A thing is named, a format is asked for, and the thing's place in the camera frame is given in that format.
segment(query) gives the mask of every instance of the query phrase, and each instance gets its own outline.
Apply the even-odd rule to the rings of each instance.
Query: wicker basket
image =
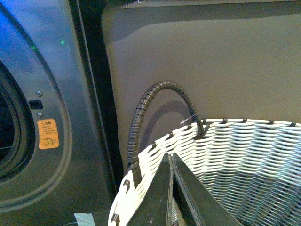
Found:
[[[138,155],[138,137],[145,111],[162,89],[174,90],[183,97],[195,123],[174,130]],[[129,135],[129,170],[111,207],[108,225],[127,225],[142,202],[164,153],[168,152],[177,153],[212,196],[242,224],[299,226],[300,141],[298,123],[200,120],[193,103],[177,83],[156,83],[143,95],[135,112]],[[173,218],[177,225],[175,208]]]

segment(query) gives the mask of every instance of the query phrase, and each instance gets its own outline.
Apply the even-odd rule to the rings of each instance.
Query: woven weave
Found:
[[[251,226],[301,225],[301,124],[263,120],[207,120],[203,139],[197,125],[174,130],[139,154],[142,182],[131,171],[111,208],[125,226],[154,177],[165,152],[176,152],[233,216]],[[130,188],[123,186],[130,181]]]

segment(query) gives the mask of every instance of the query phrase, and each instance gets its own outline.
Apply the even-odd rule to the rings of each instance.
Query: orange warning label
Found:
[[[40,134],[40,149],[56,148],[59,146],[58,131],[54,119],[43,119],[38,121]]]

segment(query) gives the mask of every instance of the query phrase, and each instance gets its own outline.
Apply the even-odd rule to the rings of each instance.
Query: black coiled handle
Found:
[[[139,132],[142,126],[143,118],[145,116],[146,110],[149,107],[151,101],[155,98],[156,94],[163,90],[163,89],[170,89],[177,92],[185,101],[190,111],[190,114],[193,120],[198,124],[198,138],[202,138],[204,133],[204,127],[201,123],[201,119],[197,113],[197,110],[190,100],[189,96],[186,94],[185,90],[176,82],[174,81],[160,81],[153,84],[143,95],[141,98],[131,125],[130,134],[128,138],[128,170],[132,170],[133,177],[134,177],[134,185],[135,188],[141,182],[142,176],[139,167],[139,159],[138,159],[138,140],[139,140]]]

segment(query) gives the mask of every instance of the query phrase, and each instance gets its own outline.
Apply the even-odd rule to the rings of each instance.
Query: washing machine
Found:
[[[77,22],[68,1],[0,1],[1,226],[106,215],[116,193]]]

